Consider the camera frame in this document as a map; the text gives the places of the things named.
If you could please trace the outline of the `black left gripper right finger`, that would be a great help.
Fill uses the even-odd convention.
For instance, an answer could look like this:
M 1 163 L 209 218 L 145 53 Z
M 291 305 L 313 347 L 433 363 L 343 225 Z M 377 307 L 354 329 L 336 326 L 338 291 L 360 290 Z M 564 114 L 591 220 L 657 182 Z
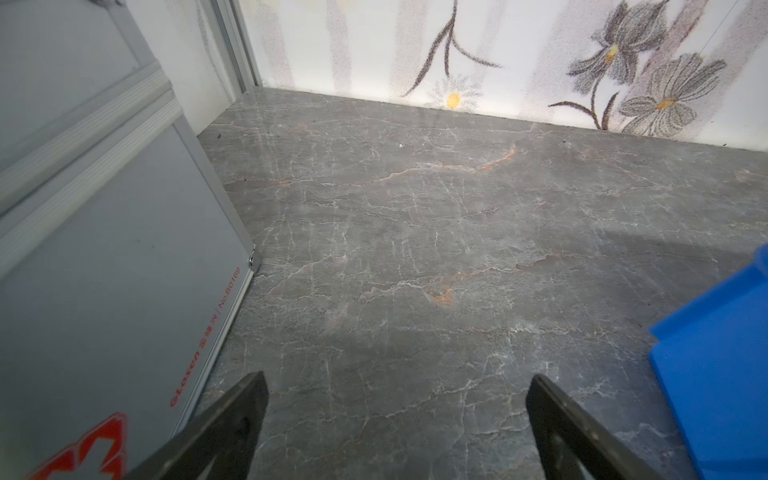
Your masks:
M 661 477 L 542 374 L 532 378 L 526 409 L 547 479 Z

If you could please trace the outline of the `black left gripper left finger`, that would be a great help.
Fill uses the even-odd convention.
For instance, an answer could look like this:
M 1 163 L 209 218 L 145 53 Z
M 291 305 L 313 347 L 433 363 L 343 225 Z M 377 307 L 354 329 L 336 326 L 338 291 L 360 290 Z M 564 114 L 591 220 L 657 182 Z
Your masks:
M 261 371 L 245 375 L 128 479 L 245 479 L 269 402 Z

